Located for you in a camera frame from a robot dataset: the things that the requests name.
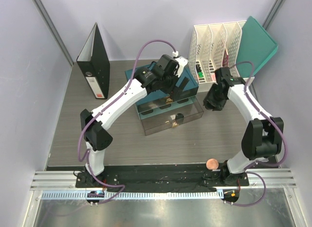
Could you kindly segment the teal makeup drawer organizer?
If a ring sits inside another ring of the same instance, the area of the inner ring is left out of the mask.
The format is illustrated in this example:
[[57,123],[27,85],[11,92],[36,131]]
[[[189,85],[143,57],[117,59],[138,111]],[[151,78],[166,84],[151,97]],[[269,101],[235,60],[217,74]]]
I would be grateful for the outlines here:
[[196,98],[198,83],[188,66],[184,68],[176,84],[177,87],[182,88],[185,84],[183,81],[186,79],[189,81],[175,101],[168,94],[158,90],[135,103],[136,112],[146,136],[182,125],[175,122],[177,113],[184,115],[183,124],[202,117],[203,109]]

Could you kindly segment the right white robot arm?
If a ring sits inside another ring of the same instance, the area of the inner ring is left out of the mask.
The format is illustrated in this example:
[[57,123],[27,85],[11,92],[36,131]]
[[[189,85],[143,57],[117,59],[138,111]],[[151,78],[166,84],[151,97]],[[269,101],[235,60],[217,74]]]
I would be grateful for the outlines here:
[[222,184],[233,186],[243,179],[246,169],[255,164],[271,166],[269,158],[281,152],[284,122],[273,117],[255,100],[243,78],[235,78],[228,67],[215,71],[216,82],[207,93],[206,109],[220,111],[227,101],[235,104],[247,127],[241,141],[241,150],[226,160],[220,169]]

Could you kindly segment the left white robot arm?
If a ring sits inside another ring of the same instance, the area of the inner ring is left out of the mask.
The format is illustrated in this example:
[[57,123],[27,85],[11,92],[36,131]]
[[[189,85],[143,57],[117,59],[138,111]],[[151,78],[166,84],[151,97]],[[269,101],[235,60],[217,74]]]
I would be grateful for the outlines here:
[[81,112],[82,135],[79,141],[85,140],[87,146],[87,152],[81,159],[86,161],[87,182],[92,187],[99,187],[104,181],[105,149],[113,141],[108,129],[129,107],[153,92],[161,91],[172,100],[179,98],[189,81],[184,78],[177,86],[187,64],[188,60],[182,56],[162,55],[151,67],[135,69],[134,76],[104,104],[92,111],[85,109]]

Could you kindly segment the orange round powder puff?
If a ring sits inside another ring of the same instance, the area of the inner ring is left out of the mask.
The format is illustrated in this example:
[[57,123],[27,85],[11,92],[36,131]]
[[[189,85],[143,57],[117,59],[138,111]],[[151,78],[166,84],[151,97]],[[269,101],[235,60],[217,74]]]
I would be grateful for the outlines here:
[[207,160],[207,162],[206,162],[206,168],[207,169],[216,170],[216,169],[218,169],[218,167],[219,167],[219,163],[216,159],[211,158],[211,159]]

